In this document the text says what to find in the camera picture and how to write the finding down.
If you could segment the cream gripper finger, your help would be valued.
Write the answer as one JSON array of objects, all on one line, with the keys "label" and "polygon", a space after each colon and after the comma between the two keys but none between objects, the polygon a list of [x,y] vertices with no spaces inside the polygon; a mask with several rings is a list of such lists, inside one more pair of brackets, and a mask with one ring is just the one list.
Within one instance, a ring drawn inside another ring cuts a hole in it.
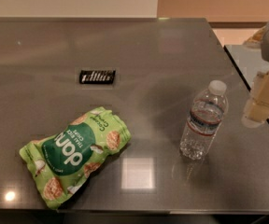
[{"label": "cream gripper finger", "polygon": [[264,33],[265,27],[259,29],[254,35],[249,37],[243,45],[249,48],[259,48],[261,46],[262,36]]},{"label": "cream gripper finger", "polygon": [[248,128],[257,128],[269,119],[269,71],[260,83],[255,83],[246,102],[242,123]]}]

